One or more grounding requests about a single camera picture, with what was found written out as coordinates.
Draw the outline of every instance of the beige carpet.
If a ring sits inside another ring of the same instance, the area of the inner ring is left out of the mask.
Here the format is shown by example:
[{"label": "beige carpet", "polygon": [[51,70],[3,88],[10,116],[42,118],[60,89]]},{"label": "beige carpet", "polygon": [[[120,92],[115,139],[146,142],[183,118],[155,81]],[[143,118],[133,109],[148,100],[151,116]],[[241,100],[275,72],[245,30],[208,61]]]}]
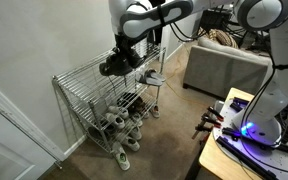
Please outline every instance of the beige carpet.
[{"label": "beige carpet", "polygon": [[[164,83],[159,98],[161,117],[150,115],[141,128],[141,148],[132,152],[124,148],[131,167],[122,171],[108,153],[91,140],[86,140],[67,160],[63,169],[54,169],[44,179],[184,179],[199,150],[198,138],[192,140],[200,116],[215,98],[183,89],[183,77],[192,44],[185,44],[164,67]],[[156,93],[150,87],[149,93]]]}]

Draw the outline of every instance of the gray couch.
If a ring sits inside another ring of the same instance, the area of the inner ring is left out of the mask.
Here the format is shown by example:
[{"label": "gray couch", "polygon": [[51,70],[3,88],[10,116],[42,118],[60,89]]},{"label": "gray couch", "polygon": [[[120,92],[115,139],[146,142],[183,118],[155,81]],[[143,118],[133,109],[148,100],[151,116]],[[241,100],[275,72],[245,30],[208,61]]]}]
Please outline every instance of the gray couch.
[{"label": "gray couch", "polygon": [[225,99],[232,87],[255,94],[270,59],[200,38],[191,49],[183,80],[194,88]]}]

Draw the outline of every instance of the desk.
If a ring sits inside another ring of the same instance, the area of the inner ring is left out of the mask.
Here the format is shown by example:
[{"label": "desk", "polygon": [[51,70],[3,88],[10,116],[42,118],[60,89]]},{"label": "desk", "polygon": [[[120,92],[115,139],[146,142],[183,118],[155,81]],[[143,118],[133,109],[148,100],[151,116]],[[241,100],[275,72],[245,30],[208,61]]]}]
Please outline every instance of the desk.
[{"label": "desk", "polygon": [[[253,95],[232,88],[226,97],[225,103],[234,97],[251,100]],[[239,163],[226,156],[222,150],[218,148],[212,133],[204,146],[199,162],[202,167],[221,179],[250,179],[244,170],[247,171],[252,179],[261,179],[258,175],[247,168],[244,168],[243,170]]]}]

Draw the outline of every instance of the wire shoe rack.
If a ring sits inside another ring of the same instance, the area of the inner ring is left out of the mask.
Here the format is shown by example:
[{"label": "wire shoe rack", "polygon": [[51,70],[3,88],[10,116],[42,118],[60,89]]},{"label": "wire shoe rack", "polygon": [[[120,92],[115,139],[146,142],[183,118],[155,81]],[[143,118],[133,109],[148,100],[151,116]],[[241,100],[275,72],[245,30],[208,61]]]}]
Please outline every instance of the wire shoe rack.
[{"label": "wire shoe rack", "polygon": [[53,76],[52,84],[55,91],[64,100],[70,114],[83,129],[84,133],[108,153],[113,153],[112,145],[128,136],[138,123],[124,119],[125,127],[107,133],[111,123],[105,114],[109,106],[130,107],[141,98],[144,108],[138,112],[142,117],[157,104],[159,87],[156,95],[146,93],[148,88],[135,80],[135,74],[149,68],[149,64],[162,56],[160,73],[163,71],[165,49],[142,41],[132,47],[140,56],[146,56],[145,62],[125,76],[102,76],[99,65],[114,52],[109,50],[89,62]]}]

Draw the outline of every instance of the white sneaker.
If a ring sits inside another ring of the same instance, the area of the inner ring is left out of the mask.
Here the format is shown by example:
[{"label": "white sneaker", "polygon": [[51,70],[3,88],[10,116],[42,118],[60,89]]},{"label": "white sneaker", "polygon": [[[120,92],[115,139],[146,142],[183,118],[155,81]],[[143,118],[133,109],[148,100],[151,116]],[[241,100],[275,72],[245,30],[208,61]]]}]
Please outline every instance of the white sneaker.
[{"label": "white sneaker", "polygon": [[141,120],[141,115],[139,113],[135,113],[132,117],[131,117],[132,121],[139,127],[143,126],[143,121]]},{"label": "white sneaker", "polygon": [[114,151],[114,157],[120,166],[120,168],[124,171],[130,168],[130,162],[127,159],[126,153],[120,142],[116,141],[113,143],[112,149]]},{"label": "white sneaker", "polygon": [[130,135],[131,135],[134,139],[136,139],[136,140],[142,139],[142,133],[141,133],[141,131],[140,131],[140,128],[137,127],[137,126],[135,126],[135,127],[131,130]]},{"label": "white sneaker", "polygon": [[140,149],[140,144],[134,138],[132,138],[130,136],[126,136],[125,137],[124,133],[117,133],[116,134],[116,139],[122,145],[125,145],[125,146],[129,147],[133,151],[138,151]]},{"label": "white sneaker", "polygon": [[123,129],[125,127],[124,119],[119,117],[118,115],[112,114],[112,113],[106,113],[106,119],[113,123],[114,126],[116,126],[118,129]]},{"label": "white sneaker", "polygon": [[150,109],[150,112],[152,113],[152,116],[155,118],[159,118],[160,117],[160,112],[158,111],[158,106],[155,105]]},{"label": "white sneaker", "polygon": [[122,141],[122,145],[129,147],[133,151],[138,151],[140,149],[140,144],[134,138],[129,136]]},{"label": "white sneaker", "polygon": [[123,107],[109,106],[108,111],[114,114],[118,114],[123,119],[127,119],[129,116],[127,109]]}]

